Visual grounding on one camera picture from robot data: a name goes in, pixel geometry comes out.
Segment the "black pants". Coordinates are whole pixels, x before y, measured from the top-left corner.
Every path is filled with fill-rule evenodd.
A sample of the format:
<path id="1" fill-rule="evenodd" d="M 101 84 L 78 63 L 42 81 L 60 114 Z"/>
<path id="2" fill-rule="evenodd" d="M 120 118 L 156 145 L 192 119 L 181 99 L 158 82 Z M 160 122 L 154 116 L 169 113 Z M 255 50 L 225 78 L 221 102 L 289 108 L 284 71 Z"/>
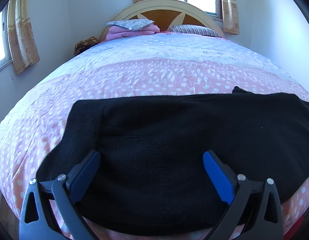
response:
<path id="1" fill-rule="evenodd" d="M 77 101 L 36 172 L 55 179 L 95 150 L 98 172 L 76 208 L 112 231 L 165 236 L 211 228 L 227 204 L 203 166 L 213 151 L 250 180 L 272 178 L 282 203 L 309 177 L 309 102 L 294 94 L 136 96 Z"/>

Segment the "pink polka dot bedspread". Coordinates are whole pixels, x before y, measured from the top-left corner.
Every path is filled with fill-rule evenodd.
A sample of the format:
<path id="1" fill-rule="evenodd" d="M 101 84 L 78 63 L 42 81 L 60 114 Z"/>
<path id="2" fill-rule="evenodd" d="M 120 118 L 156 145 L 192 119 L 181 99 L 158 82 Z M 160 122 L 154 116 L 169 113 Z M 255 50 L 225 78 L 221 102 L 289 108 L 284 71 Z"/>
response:
<path id="1" fill-rule="evenodd" d="M 52 72 L 2 120 L 0 189 L 20 221 L 29 181 L 37 178 L 44 158 L 62 140 L 77 101 L 230 94 L 235 87 L 262 95 L 294 94 L 309 102 L 309 93 L 281 67 L 224 38 L 159 33 L 102 42 Z M 63 235 L 74 239 L 55 201 L 49 202 Z M 74 205 L 77 211 L 79 202 Z M 289 200 L 280 204 L 283 239 L 292 239 L 296 234 L 309 237 L 309 225 L 302 225 L 309 219 L 309 177 Z M 248 216 L 246 210 L 229 239 L 239 236 Z M 205 239 L 219 222 L 211 228 L 176 235 L 136 236 L 82 218 L 97 239 Z"/>

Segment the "left window curtain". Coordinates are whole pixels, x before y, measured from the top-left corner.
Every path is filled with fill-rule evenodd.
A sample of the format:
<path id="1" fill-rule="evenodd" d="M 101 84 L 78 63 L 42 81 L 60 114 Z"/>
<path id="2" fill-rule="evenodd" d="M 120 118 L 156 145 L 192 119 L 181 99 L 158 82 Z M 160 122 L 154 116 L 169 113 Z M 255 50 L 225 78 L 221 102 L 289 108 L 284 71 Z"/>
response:
<path id="1" fill-rule="evenodd" d="M 12 63 L 16 74 L 19 75 L 40 61 L 29 16 L 28 0 L 10 0 L 7 20 Z"/>

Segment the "brown patterned bag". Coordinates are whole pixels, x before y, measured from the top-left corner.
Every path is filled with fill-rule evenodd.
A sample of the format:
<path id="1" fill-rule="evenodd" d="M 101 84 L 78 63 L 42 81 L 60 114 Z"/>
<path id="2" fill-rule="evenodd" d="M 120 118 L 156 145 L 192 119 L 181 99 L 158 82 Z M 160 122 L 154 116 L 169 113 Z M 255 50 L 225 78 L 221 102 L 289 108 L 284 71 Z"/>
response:
<path id="1" fill-rule="evenodd" d="M 78 42 L 75 46 L 74 46 L 74 56 L 78 56 L 79 54 L 83 53 L 84 51 L 92 48 L 93 46 L 99 44 L 99 40 L 92 36 L 86 40 L 82 40 L 80 42 Z"/>

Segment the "left window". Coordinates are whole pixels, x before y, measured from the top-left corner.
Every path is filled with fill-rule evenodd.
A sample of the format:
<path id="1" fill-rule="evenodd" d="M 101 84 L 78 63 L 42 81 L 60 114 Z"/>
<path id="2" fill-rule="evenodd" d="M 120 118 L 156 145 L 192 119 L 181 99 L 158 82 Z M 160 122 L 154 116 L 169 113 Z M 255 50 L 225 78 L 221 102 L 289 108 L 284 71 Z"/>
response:
<path id="1" fill-rule="evenodd" d="M 12 62 L 8 38 L 8 4 L 0 12 L 0 71 Z"/>

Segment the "pink folded blanket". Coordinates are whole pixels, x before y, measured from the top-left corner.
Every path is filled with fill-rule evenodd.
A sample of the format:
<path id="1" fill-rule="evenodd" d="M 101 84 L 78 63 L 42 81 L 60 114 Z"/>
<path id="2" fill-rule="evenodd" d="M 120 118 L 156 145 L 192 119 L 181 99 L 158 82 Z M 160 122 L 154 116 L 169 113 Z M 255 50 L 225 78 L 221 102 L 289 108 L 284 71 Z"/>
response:
<path id="1" fill-rule="evenodd" d="M 110 40 L 116 40 L 116 39 L 126 38 L 126 37 L 154 35 L 157 33 L 160 33 L 160 29 L 157 25 L 154 25 L 154 24 L 150 24 L 136 31 L 128 30 L 122 27 L 113 26 L 113 27 L 110 27 L 105 40 L 110 41 Z"/>

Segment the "striped pillow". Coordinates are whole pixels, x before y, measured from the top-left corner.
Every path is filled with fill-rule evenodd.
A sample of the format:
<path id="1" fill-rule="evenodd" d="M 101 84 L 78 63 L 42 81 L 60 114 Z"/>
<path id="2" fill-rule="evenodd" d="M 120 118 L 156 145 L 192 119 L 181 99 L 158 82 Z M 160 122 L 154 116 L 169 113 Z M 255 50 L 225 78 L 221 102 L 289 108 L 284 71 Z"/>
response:
<path id="1" fill-rule="evenodd" d="M 195 34 L 201 36 L 222 37 L 216 31 L 210 28 L 191 24 L 175 25 L 170 27 L 169 31 L 172 33 L 180 34 Z"/>

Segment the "right beige curtain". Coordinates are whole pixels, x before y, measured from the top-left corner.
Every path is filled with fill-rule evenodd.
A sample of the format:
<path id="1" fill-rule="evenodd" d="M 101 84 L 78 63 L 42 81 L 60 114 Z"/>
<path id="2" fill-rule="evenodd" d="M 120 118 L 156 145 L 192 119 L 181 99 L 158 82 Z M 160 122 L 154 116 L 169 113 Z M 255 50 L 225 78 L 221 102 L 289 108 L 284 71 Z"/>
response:
<path id="1" fill-rule="evenodd" d="M 224 33 L 240 34 L 237 0 L 222 0 L 222 18 Z"/>

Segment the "grey patterned pillow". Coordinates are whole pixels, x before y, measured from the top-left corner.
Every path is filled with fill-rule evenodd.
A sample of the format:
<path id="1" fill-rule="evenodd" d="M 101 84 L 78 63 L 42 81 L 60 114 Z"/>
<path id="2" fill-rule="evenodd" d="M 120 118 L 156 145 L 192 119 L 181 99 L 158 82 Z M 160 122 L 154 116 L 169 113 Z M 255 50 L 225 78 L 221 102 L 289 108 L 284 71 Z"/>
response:
<path id="1" fill-rule="evenodd" d="M 132 20 L 118 20 L 110 21 L 105 24 L 108 27 L 121 27 L 131 31 L 141 30 L 148 25 L 153 24 L 154 21 L 149 19 L 132 19 Z"/>

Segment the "cream wooden headboard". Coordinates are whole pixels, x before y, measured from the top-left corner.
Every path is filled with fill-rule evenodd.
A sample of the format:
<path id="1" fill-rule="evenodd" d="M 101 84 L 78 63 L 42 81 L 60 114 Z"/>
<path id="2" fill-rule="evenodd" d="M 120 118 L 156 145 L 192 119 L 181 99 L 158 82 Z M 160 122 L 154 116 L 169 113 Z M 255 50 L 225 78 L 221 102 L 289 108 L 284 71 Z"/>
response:
<path id="1" fill-rule="evenodd" d="M 131 19 L 153 20 L 161 31 L 182 24 L 200 25 L 217 32 L 225 37 L 221 28 L 204 11 L 197 7 L 177 0 L 144 0 L 125 8 L 114 16 L 113 20 Z"/>

